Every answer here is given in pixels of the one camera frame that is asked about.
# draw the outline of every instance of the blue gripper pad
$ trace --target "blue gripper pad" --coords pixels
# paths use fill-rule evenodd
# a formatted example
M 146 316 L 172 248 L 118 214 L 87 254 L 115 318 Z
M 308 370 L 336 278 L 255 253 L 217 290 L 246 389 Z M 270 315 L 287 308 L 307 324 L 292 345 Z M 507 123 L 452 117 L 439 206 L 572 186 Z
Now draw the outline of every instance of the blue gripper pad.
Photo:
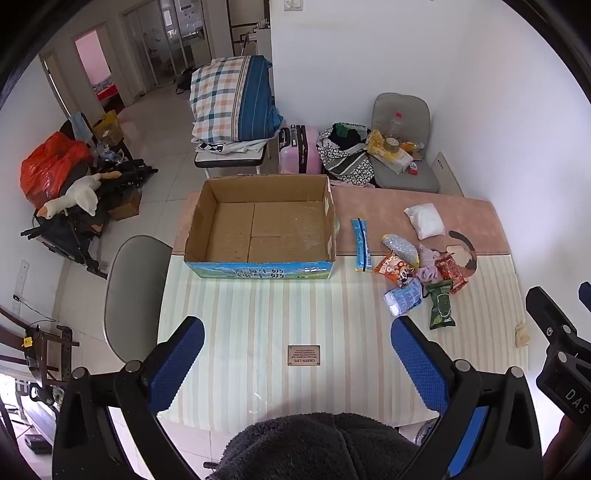
M 392 322 L 390 340 L 426 407 L 443 415 L 449 404 L 447 382 L 400 318 Z
M 176 345 L 173 345 L 168 357 L 148 384 L 148 406 L 154 414 L 170 408 L 178 389 L 181 388 L 184 378 L 205 343 L 203 322 L 196 317 L 192 319 L 194 320 L 192 324 L 178 339 Z

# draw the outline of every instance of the stuffed goose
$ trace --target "stuffed goose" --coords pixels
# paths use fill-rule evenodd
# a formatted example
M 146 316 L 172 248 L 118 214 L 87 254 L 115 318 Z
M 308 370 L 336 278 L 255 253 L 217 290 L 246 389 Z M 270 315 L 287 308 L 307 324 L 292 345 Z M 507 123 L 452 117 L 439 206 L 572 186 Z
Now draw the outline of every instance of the stuffed goose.
M 120 171 L 111 171 L 109 173 L 95 173 L 94 175 L 86 175 L 79 178 L 66 190 L 65 195 L 46 202 L 37 212 L 37 216 L 45 217 L 49 220 L 61 211 L 72 208 L 75 205 L 80 206 L 89 215 L 94 216 L 96 205 L 99 203 L 95 190 L 100 187 L 101 180 L 118 179 L 121 175 Z

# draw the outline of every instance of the black bag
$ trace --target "black bag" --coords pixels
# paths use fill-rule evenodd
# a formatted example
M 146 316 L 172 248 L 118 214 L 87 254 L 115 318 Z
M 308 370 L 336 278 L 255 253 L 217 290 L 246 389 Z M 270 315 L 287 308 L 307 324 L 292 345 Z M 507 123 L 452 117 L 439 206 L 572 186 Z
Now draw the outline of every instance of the black bag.
M 183 70 L 177 79 L 177 95 L 191 89 L 191 77 L 195 70 L 197 70 L 195 67 L 189 67 L 188 69 Z

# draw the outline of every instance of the striped tablecloth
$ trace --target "striped tablecloth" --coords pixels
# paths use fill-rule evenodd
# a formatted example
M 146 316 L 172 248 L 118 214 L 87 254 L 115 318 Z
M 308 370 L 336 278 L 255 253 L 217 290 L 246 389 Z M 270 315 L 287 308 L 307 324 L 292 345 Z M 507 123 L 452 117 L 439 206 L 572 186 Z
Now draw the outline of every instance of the striped tablecloth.
M 381 257 L 374 258 L 377 264 Z M 382 275 L 358 273 L 337 257 L 329 280 L 204 280 L 173 255 L 158 341 L 187 315 L 202 319 L 205 345 L 169 410 L 204 430 L 237 433 L 268 418 L 354 412 L 393 426 L 433 418 L 394 352 Z M 478 257 L 469 284 L 452 297 L 457 327 L 429 331 L 431 301 L 409 316 L 448 355 L 475 368 L 527 370 L 515 347 L 524 309 L 510 255 Z M 320 345 L 319 367 L 288 367 L 288 345 Z

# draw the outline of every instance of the snack package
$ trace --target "snack package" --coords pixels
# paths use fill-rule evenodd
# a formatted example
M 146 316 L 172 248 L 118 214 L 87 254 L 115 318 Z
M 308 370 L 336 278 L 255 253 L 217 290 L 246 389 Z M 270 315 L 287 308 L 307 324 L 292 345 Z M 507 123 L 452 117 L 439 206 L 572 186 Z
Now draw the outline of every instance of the snack package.
M 413 279 L 413 271 L 410 265 L 394 253 L 389 257 L 385 257 L 374 270 L 376 273 L 386 275 L 400 288 L 410 283 Z
M 391 233 L 382 237 L 382 243 L 392 250 L 392 252 L 402 258 L 411 267 L 414 269 L 418 268 L 418 251 L 411 242 L 405 238 L 402 238 L 401 236 Z
M 355 238 L 357 239 L 357 263 L 355 264 L 355 270 L 358 272 L 370 271 L 371 255 L 369 254 L 367 220 L 353 218 L 351 224 L 353 225 Z
M 455 327 L 456 322 L 452 318 L 452 304 L 449 292 L 452 289 L 453 281 L 444 280 L 433 285 L 427 285 L 426 289 L 433 301 L 431 308 L 431 322 L 429 330 L 442 327 Z
M 394 318 L 400 317 L 423 301 L 423 288 L 416 278 L 404 288 L 394 288 L 384 294 L 386 305 Z
M 377 129 L 373 129 L 365 143 L 368 154 L 377 158 L 395 173 L 404 173 L 413 158 L 402 148 L 399 148 L 396 152 L 388 151 L 384 147 L 384 142 L 382 134 Z
M 453 281 L 453 287 L 451 290 L 452 295 L 458 293 L 461 288 L 468 283 L 464 278 L 464 275 L 462 275 L 462 272 L 460 272 L 460 269 L 451 254 L 444 255 L 435 260 L 435 266 L 444 280 Z

